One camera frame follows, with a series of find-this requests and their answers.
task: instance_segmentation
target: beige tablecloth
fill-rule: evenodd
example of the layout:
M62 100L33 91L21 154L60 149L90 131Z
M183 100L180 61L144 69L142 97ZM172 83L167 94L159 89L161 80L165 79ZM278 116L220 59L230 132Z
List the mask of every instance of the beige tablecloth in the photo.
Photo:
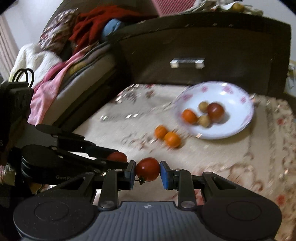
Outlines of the beige tablecloth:
M255 115L239 134L222 140L190 136L177 125L172 102L184 86L133 85L83 123L75 133L98 146L124 152L129 160L145 157L165 160L171 169L193 175L212 171L263 195L279 205L283 222L277 240L289 240L296 218L296 130L286 101L252 96ZM154 129L163 124L182 137L178 149L155 140ZM163 189L161 178L132 191L120 191L119 201L177 200L177 191ZM202 204L196 191L198 204Z

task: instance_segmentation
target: gray gripper base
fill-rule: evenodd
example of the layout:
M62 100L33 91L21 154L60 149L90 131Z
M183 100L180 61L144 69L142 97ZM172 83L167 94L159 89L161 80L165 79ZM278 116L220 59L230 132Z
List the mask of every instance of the gray gripper base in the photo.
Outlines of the gray gripper base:
M173 202L122 202L102 212L84 233L69 241L222 241L193 212Z

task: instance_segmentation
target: screw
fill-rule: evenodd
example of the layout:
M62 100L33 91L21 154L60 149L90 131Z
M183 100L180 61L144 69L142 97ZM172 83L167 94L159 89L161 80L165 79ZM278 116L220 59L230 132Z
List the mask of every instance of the screw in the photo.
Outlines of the screw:
M110 201L110 200L103 201L102 203L100 203L100 206L102 208L112 208L112 207L114 207L114 202L113 201Z
M195 206L195 203L192 201L183 201L183 202L181 202L181 206L183 208L192 208Z

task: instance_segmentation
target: wall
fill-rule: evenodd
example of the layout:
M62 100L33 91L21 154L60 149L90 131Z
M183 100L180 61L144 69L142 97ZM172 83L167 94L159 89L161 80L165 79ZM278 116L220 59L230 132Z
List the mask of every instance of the wall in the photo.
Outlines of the wall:
M264 11L264 16L275 18L291 25L291 57L296 60L296 15L290 11L280 0L244 0L243 4L253 5Z
M5 11L12 35L18 48L38 42L48 20L62 0L19 0L18 4Z

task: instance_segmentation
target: bowl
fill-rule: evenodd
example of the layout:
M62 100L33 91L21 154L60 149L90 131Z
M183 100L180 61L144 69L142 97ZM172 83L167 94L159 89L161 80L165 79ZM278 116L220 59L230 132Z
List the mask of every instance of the bowl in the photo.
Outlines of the bowl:
M204 115L198 108L202 101L221 104L225 110L224 119L207 128L184 122L181 115L186 109L191 109L197 116ZM242 88L226 82L209 81L184 90L173 102L173 111L178 124L195 137L222 139L233 136L247 127L254 115L254 105L249 94Z

